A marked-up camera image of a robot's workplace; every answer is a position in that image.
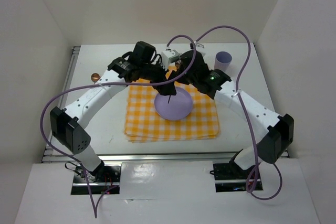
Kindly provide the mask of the purple plastic plate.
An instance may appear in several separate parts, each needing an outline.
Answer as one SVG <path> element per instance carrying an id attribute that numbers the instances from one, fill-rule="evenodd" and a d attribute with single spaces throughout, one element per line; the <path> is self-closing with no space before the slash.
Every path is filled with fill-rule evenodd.
<path id="1" fill-rule="evenodd" d="M 176 87 L 176 95 L 163 96 L 157 94 L 154 107 L 158 115 L 169 121 L 179 121 L 186 118 L 193 109 L 193 99 L 188 91 Z"/>

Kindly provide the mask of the purple plastic cup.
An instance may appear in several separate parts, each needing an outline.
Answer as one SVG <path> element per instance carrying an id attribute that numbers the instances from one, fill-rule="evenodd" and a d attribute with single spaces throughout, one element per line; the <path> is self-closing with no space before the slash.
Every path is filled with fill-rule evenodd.
<path id="1" fill-rule="evenodd" d="M 220 51 L 215 55 L 214 68 L 225 72 L 232 61 L 232 56 L 230 53 L 225 51 Z"/>

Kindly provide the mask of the yellow checkered cloth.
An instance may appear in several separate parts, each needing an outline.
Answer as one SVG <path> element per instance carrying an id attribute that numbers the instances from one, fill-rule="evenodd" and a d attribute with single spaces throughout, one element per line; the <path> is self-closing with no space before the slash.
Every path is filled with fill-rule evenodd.
<path id="1" fill-rule="evenodd" d="M 193 109 L 184 119 L 169 121 L 154 108 L 157 91 L 150 86 L 131 86 L 124 124 L 124 134 L 132 143 L 186 141 L 216 138 L 220 125 L 215 102 L 192 85 L 176 83 L 193 99 Z"/>

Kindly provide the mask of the copper spoon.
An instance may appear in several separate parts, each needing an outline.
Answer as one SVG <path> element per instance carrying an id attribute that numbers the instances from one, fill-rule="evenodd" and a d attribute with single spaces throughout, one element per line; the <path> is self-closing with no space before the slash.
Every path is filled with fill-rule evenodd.
<path id="1" fill-rule="evenodd" d="M 93 74 L 91 75 L 91 81 L 92 81 L 92 82 L 96 83 L 96 82 L 98 82 L 99 80 L 100 80 L 100 75 L 99 75 L 98 73 L 93 73 Z"/>

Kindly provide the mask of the copper fork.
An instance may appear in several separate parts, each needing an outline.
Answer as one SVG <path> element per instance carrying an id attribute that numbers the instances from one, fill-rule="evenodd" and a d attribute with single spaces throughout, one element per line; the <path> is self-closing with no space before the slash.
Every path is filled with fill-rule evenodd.
<path id="1" fill-rule="evenodd" d="M 175 62 L 175 67 L 176 67 L 177 71 L 180 69 L 181 65 L 182 65 L 182 61 L 181 60 L 178 60 L 178 61 Z"/>

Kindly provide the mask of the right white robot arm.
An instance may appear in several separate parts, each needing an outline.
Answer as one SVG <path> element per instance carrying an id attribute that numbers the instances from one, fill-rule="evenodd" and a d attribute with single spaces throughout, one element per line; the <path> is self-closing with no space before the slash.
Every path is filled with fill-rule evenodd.
<path id="1" fill-rule="evenodd" d="M 242 177 L 256 163 L 274 164 L 293 142 L 294 119 L 267 109 L 219 69 L 211 70 L 198 51 L 187 51 L 176 63 L 178 73 L 185 71 L 178 82 L 193 85 L 198 92 L 219 102 L 252 126 L 256 146 L 239 151 L 230 161 L 229 172 Z"/>

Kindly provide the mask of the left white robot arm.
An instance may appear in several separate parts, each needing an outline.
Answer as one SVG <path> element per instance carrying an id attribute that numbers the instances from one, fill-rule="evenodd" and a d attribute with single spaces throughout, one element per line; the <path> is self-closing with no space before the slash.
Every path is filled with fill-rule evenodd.
<path id="1" fill-rule="evenodd" d="M 56 106 L 51 110 L 53 137 L 84 166 L 85 175 L 91 181 L 101 180 L 108 171 L 91 147 L 91 137 L 85 130 L 91 119 L 129 83 L 139 79 L 155 84 L 154 88 L 161 95 L 175 95 L 174 83 L 167 82 L 166 73 L 169 65 L 178 56 L 178 52 L 170 49 L 157 55 L 154 46 L 139 41 L 132 51 L 126 52 L 107 66 L 95 88 L 90 88 L 65 108 L 60 109 Z"/>

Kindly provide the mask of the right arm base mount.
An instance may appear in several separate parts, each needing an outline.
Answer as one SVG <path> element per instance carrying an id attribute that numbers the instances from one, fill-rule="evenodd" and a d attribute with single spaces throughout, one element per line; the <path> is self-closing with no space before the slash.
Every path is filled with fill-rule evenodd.
<path id="1" fill-rule="evenodd" d="M 209 173 L 215 179 L 217 193 L 246 191 L 249 171 L 234 171 L 229 163 L 214 163 Z"/>

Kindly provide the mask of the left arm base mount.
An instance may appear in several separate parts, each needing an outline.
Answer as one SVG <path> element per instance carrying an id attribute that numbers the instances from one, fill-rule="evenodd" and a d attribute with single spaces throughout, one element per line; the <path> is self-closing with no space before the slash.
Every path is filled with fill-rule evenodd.
<path id="1" fill-rule="evenodd" d="M 107 165 L 105 171 L 97 177 L 87 173 L 87 179 L 79 164 L 66 162 L 65 169 L 74 173 L 71 194 L 72 195 L 88 195 L 89 182 L 91 193 L 93 195 L 101 195 L 107 191 L 107 194 L 117 195 L 120 193 L 121 165 Z"/>

